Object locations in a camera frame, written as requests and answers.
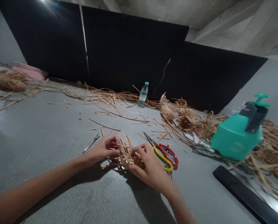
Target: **gray wall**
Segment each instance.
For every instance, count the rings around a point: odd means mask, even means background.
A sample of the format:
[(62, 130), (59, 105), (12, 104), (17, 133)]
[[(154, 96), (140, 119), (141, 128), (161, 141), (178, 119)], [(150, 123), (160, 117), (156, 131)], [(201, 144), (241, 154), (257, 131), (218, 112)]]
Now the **gray wall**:
[(13, 66), (15, 61), (27, 64), (17, 41), (0, 11), (0, 62)]
[(278, 61), (269, 59), (238, 92), (232, 101), (222, 110), (228, 115), (231, 110), (242, 108), (246, 101), (255, 101), (253, 97), (257, 93), (269, 94), (269, 99), (263, 102), (271, 104), (267, 119), (278, 125)]

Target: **ceiling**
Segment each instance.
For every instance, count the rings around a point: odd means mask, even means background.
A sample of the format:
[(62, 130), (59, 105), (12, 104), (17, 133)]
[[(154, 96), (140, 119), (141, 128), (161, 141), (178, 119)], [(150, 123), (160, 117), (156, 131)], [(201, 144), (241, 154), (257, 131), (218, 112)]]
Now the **ceiling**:
[(278, 60), (278, 0), (62, 0), (191, 26), (186, 41)]

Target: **black panel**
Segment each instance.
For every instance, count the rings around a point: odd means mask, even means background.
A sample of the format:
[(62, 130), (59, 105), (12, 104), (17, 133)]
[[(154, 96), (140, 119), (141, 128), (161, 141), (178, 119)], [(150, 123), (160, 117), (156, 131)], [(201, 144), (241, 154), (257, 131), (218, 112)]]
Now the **black panel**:
[(223, 166), (213, 172), (216, 179), (238, 199), (261, 223), (278, 224), (278, 213), (256, 196)]
[(266, 58), (184, 42), (188, 28), (83, 7), (90, 84), (137, 91), (147, 81), (149, 98), (183, 97), (198, 110), (219, 113)]
[(177, 54), (189, 27), (82, 6), (90, 84), (136, 92), (150, 83)]
[(166, 91), (168, 99), (183, 97), (189, 106), (217, 114), (266, 61), (266, 58), (184, 42), (165, 70), (159, 94)]
[(78, 4), (3, 0), (0, 9), (28, 65), (45, 70), (56, 78), (88, 81)]

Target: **green bottle cap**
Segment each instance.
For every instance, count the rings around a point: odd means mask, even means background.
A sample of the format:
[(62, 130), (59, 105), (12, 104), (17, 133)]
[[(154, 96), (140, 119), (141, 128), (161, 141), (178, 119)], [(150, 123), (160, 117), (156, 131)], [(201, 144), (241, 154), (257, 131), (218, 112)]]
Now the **green bottle cap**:
[(258, 97), (257, 101), (254, 102), (254, 104), (256, 104), (256, 105), (258, 105), (258, 106), (270, 107), (270, 104), (261, 102), (261, 100), (262, 100), (263, 98), (269, 98), (269, 97), (270, 97), (268, 94), (256, 94), (256, 95), (254, 95), (254, 96), (255, 96), (255, 97)]

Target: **cable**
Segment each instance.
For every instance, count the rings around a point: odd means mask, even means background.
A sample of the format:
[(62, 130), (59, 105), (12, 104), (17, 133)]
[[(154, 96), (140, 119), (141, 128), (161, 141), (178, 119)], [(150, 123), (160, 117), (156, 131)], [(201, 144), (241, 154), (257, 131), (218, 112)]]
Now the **cable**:
[[(168, 60), (168, 62), (167, 62), (167, 64), (166, 64), (166, 66), (165, 66), (165, 68), (166, 68), (167, 65), (169, 64), (170, 60), (171, 60), (171, 58), (169, 58), (169, 60)], [(155, 91), (157, 90), (157, 88), (159, 87), (159, 85), (160, 85), (160, 84), (162, 83), (162, 81), (163, 81), (163, 78), (164, 78), (164, 75), (165, 75), (165, 68), (163, 69), (163, 76), (162, 76), (161, 82), (158, 84), (158, 86), (156, 87), (156, 89), (154, 90), (154, 92), (152, 93), (152, 95), (154, 95)]]

